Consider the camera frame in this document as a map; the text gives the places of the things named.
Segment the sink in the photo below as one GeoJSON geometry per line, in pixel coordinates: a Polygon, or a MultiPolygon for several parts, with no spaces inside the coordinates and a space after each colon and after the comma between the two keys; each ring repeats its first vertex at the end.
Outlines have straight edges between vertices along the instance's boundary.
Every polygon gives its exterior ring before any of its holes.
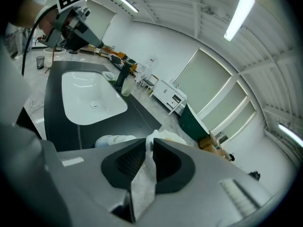
{"type": "Polygon", "coordinates": [[[88,125],[127,110],[127,104],[99,73],[70,71],[62,75],[62,97],[66,117],[88,125]]]}

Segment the black countertop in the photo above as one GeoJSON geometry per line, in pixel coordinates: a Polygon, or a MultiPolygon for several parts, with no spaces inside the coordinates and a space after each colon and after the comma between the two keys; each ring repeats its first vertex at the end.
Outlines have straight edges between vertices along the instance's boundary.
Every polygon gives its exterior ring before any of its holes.
{"type": "Polygon", "coordinates": [[[48,77],[44,119],[46,138],[57,151],[92,148],[104,135],[134,135],[146,138],[161,124],[134,98],[122,96],[127,110],[114,117],[90,125],[77,125],[65,115],[62,99],[62,75],[68,71],[108,71],[104,65],[78,61],[54,61],[48,77]]]}

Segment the green container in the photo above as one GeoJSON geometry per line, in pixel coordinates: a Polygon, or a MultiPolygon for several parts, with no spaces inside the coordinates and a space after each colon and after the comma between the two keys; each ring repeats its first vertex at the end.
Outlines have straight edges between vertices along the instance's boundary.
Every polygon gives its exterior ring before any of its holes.
{"type": "Polygon", "coordinates": [[[193,140],[198,141],[209,136],[208,132],[206,132],[196,120],[187,104],[181,115],[179,125],[181,129],[193,140]]]}

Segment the ceiling light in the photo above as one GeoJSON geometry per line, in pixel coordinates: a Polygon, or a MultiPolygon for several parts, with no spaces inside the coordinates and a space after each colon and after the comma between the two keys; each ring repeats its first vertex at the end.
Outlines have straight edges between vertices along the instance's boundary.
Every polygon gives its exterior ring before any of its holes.
{"type": "Polygon", "coordinates": [[[138,9],[136,9],[129,1],[127,0],[121,0],[123,3],[125,3],[127,6],[129,6],[133,11],[135,11],[136,13],[139,12],[138,9]]]}
{"type": "Polygon", "coordinates": [[[279,128],[290,138],[292,138],[295,142],[297,142],[300,146],[303,147],[303,140],[299,136],[297,136],[293,131],[291,131],[289,128],[285,127],[282,124],[279,124],[279,128]]]}
{"type": "Polygon", "coordinates": [[[239,28],[243,24],[247,15],[250,13],[252,6],[255,4],[255,0],[240,0],[236,8],[235,14],[232,17],[231,23],[229,24],[224,38],[227,41],[231,41],[239,28]]]}

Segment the floor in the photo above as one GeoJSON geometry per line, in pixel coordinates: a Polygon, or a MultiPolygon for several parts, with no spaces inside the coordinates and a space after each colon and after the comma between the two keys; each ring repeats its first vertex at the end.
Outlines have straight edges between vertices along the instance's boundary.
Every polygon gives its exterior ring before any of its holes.
{"type": "MultiPolygon", "coordinates": [[[[30,115],[31,120],[35,124],[41,137],[43,139],[46,139],[43,103],[49,72],[45,73],[46,68],[37,70],[36,57],[41,55],[45,57],[45,62],[51,61],[52,54],[49,52],[44,52],[42,49],[34,49],[27,54],[24,77],[32,88],[32,95],[25,103],[24,108],[26,109],[28,115],[30,115]]],[[[98,55],[91,55],[86,53],[78,53],[73,55],[69,54],[68,52],[60,52],[57,55],[55,54],[54,60],[85,61],[89,63],[103,64],[110,72],[114,73],[115,75],[118,76],[120,73],[120,71],[115,68],[107,58],[100,57],[98,55]]],[[[21,71],[22,58],[15,60],[14,64],[18,70],[21,71]]],[[[149,111],[150,114],[152,114],[153,117],[159,121],[159,123],[161,123],[162,126],[159,129],[159,132],[163,130],[170,131],[185,140],[187,145],[192,147],[198,146],[196,141],[192,140],[186,133],[181,130],[178,123],[178,116],[175,113],[168,115],[168,109],[156,98],[150,98],[146,89],[142,87],[135,87],[132,94],[146,108],[146,110],[149,111]]]]}

